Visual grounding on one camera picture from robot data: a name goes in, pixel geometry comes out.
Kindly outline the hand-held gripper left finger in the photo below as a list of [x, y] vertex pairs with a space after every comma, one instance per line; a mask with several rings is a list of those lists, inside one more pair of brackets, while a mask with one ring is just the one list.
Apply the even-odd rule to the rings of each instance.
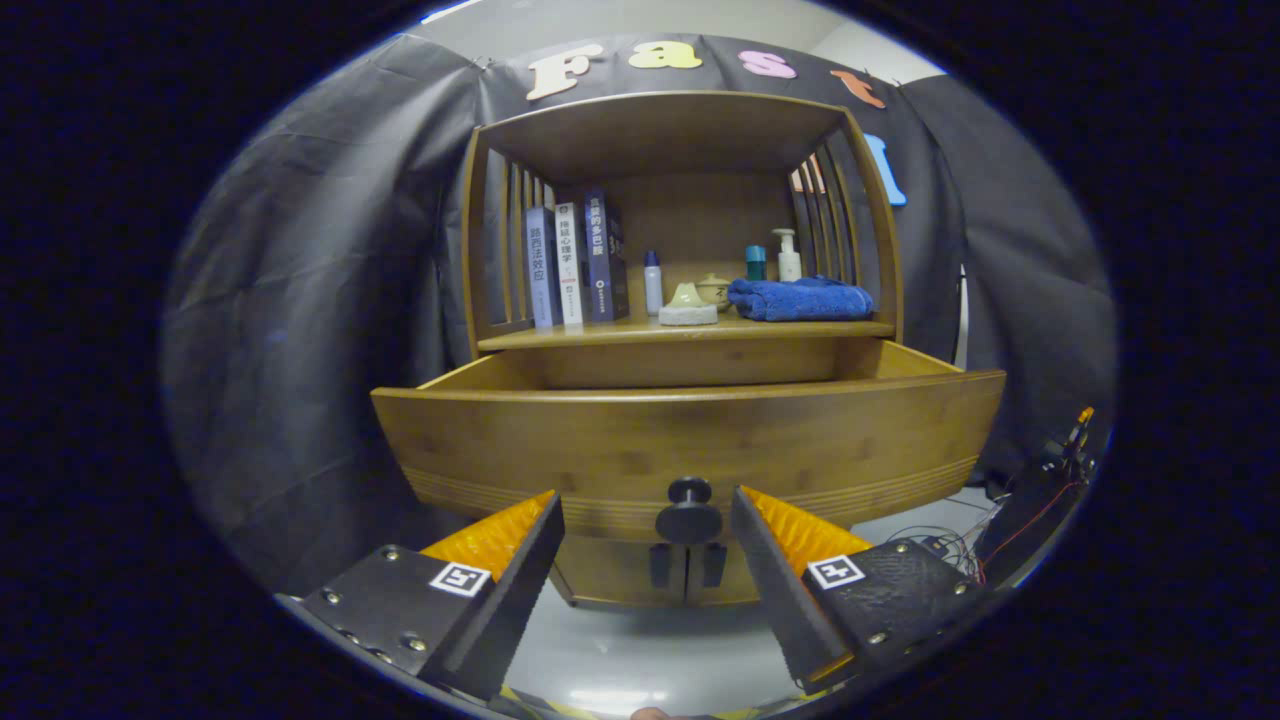
[[416, 550], [383, 544], [278, 603], [381, 673], [498, 694], [564, 538], [553, 489]]

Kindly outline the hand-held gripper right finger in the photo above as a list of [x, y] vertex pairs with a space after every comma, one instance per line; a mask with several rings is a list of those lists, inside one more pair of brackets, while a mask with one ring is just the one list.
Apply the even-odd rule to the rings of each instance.
[[733, 491], [731, 527], [785, 665], [808, 694], [902, 669], [989, 596], [920, 542], [872, 544], [748, 486]]

